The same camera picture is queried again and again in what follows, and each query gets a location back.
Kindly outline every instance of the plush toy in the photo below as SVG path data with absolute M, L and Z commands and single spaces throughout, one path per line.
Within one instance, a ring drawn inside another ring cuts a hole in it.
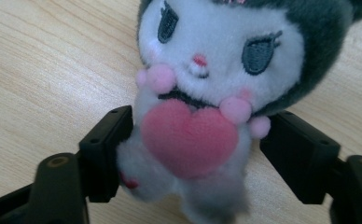
M 194 223 L 232 223 L 265 116 L 316 86 L 360 19 L 358 0 L 142 0 L 122 185 L 147 202 L 179 195 Z

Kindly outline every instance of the pink nose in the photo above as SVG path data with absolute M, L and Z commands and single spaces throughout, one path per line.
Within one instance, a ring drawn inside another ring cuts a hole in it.
M 205 59 L 204 55 L 202 55 L 202 54 L 195 54 L 193 56 L 193 62 L 201 67 L 207 66 L 207 60 Z

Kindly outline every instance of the pink heart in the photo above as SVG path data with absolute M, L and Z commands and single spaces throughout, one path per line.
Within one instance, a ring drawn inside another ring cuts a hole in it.
M 236 126 L 218 109 L 192 113 L 178 100 L 151 109 L 142 121 L 141 134 L 154 157 L 180 178 L 214 171 L 230 157 L 239 140 Z

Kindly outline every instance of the wood grain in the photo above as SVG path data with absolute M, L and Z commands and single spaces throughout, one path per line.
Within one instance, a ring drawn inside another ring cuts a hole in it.
M 131 105 L 142 67 L 139 0 L 0 1 L 0 196 L 31 183 L 47 156 L 77 143 L 110 109 Z M 362 22 L 349 32 L 322 84 L 290 110 L 362 154 Z M 325 205 L 302 205 L 254 145 L 250 213 L 238 223 L 329 223 Z M 179 200 L 139 203 L 119 191 L 89 204 L 91 223 L 188 223 Z

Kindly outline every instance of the embroidered eye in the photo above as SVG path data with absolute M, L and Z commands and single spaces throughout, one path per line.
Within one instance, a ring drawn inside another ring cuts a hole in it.
M 158 40 L 165 44 L 169 42 L 178 22 L 178 16 L 169 4 L 164 2 L 165 9 L 161 10 L 161 20 L 158 29 Z
M 280 44 L 276 38 L 283 32 L 248 39 L 243 48 L 242 62 L 245 72 L 251 76 L 263 73 L 271 62 L 274 49 Z

